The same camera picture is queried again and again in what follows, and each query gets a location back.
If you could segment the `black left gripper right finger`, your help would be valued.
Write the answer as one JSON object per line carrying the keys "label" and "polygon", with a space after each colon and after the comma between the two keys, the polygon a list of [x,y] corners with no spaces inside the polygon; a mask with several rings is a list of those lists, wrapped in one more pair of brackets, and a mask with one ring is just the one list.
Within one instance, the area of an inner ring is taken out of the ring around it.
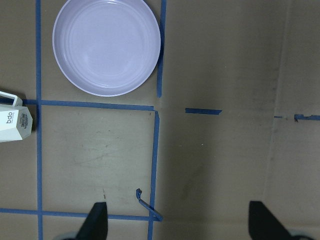
{"label": "black left gripper right finger", "polygon": [[252,240],[291,240],[292,235],[261,201],[249,202],[249,236]]}

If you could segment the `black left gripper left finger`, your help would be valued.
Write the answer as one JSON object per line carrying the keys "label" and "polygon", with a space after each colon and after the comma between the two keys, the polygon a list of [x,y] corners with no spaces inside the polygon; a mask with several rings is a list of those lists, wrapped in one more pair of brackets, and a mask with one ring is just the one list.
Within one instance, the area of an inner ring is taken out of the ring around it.
{"label": "black left gripper left finger", "polygon": [[96,202],[79,229],[76,240],[106,240],[108,235],[108,210],[106,202]]}

